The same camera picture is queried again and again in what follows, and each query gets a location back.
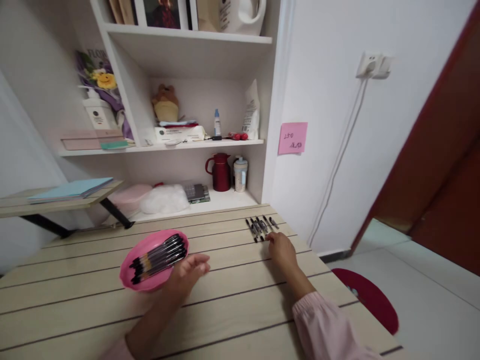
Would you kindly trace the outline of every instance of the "pink plastic container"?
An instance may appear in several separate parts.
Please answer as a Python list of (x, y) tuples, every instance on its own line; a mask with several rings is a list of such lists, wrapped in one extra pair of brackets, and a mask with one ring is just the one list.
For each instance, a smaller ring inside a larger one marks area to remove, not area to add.
[(133, 213), (140, 208), (140, 200), (152, 189), (150, 185), (137, 184), (117, 191), (108, 198), (121, 212)]
[(187, 236), (183, 232), (177, 230), (162, 230), (153, 233), (140, 241), (128, 253), (125, 260), (123, 260), (123, 263), (120, 267), (120, 280), (124, 287), (135, 290), (137, 292), (152, 292), (162, 287), (162, 285), (169, 279), (173, 267), (161, 271), (149, 277), (148, 279), (136, 285), (133, 285), (132, 278), (135, 276), (135, 269), (130, 268), (129, 266), (135, 258), (148, 253), (150, 250), (163, 244), (169, 237), (175, 234), (180, 235), (180, 237), (183, 239), (186, 248), (186, 256), (188, 256), (190, 245)]

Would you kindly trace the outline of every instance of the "red object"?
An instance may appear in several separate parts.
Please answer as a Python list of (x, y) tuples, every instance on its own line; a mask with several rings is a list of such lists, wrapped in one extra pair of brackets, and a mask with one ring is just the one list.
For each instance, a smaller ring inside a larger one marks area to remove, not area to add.
[(239, 134), (238, 132), (229, 132), (228, 137), (232, 140), (240, 140), (242, 134)]
[(248, 140), (249, 135), (244, 132), (229, 132), (228, 137), (232, 140)]
[(399, 317), (385, 294), (370, 280), (356, 272), (335, 268), (331, 271), (347, 286), (368, 311), (392, 335), (399, 330)]
[[(230, 155), (227, 155), (224, 152), (219, 152), (213, 154), (213, 157), (209, 158), (205, 163), (205, 171), (213, 176), (213, 190), (218, 192), (225, 192), (230, 190), (232, 186), (231, 183), (231, 170), (228, 163), (228, 158)], [(209, 171), (209, 162), (210, 160), (215, 161), (211, 167), (211, 172)]]

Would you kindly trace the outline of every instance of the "pink sleeve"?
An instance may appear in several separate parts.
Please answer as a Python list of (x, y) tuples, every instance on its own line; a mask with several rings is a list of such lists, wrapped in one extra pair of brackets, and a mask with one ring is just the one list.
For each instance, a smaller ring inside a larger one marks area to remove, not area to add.
[(100, 360), (135, 360), (130, 353), (125, 337), (118, 340), (100, 358)]
[(358, 342), (350, 320), (318, 292), (295, 303), (293, 318), (309, 360), (381, 359)]

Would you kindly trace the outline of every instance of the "shelf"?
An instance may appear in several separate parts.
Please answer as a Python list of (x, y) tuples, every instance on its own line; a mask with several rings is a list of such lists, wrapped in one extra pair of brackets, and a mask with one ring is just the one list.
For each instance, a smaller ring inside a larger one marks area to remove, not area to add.
[(61, 157), (71, 156), (85, 156), (85, 155), (107, 155), (107, 154), (125, 154), (125, 153), (142, 153), (150, 151), (164, 151), (164, 150), (182, 150), (182, 149), (200, 149), (200, 148), (224, 148), (233, 146), (249, 146), (263, 144), (265, 140), (246, 140), (235, 141), (230, 139), (223, 139), (221, 141), (204, 140), (193, 141), (186, 143), (179, 143), (175, 146), (166, 146), (165, 144), (155, 144), (153, 146), (143, 147), (127, 147), (115, 150), (61, 150), (58, 155)]
[(151, 77), (240, 80), (272, 48), (272, 38), (136, 25), (103, 25)]
[(233, 188), (225, 192), (217, 192), (213, 190), (211, 186), (208, 187), (208, 192), (210, 193), (210, 201), (201, 202), (196, 204), (191, 204), (190, 209), (169, 213), (169, 214), (145, 214), (140, 212), (134, 215), (130, 220), (131, 221), (145, 221), (145, 220), (156, 220), (162, 218), (169, 218), (172, 216), (181, 216), (189, 214), (197, 214), (204, 212), (211, 212), (216, 210), (225, 210), (239, 207), (247, 207), (258, 205), (258, 202), (250, 195), (248, 191), (245, 192), (236, 192)]

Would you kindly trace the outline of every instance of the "human hand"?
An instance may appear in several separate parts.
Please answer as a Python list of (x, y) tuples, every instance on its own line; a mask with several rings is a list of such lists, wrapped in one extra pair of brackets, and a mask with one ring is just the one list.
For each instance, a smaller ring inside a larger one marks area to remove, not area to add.
[(174, 309), (181, 307), (197, 281), (210, 271), (209, 259), (208, 255), (193, 254), (177, 263), (162, 288), (163, 300)]
[(266, 239), (270, 241), (268, 251), (271, 259), (284, 274), (299, 267), (295, 248), (284, 233), (271, 232), (266, 236)]

